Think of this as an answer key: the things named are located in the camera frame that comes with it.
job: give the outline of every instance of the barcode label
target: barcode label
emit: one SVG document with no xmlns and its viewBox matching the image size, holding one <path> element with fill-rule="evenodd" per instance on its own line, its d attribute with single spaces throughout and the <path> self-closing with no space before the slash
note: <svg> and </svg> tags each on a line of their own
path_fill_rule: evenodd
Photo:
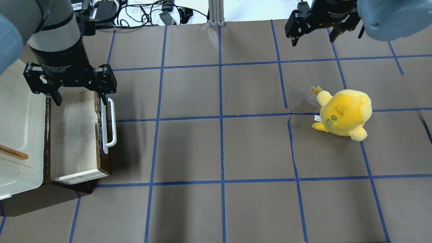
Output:
<svg viewBox="0 0 432 243">
<path fill-rule="evenodd" d="M 83 6 L 82 3 L 75 3 L 75 4 L 72 4 L 72 8 L 73 8 L 74 11 L 76 11 L 76 10 L 81 10 L 81 9 L 82 9 L 82 6 Z"/>
</svg>

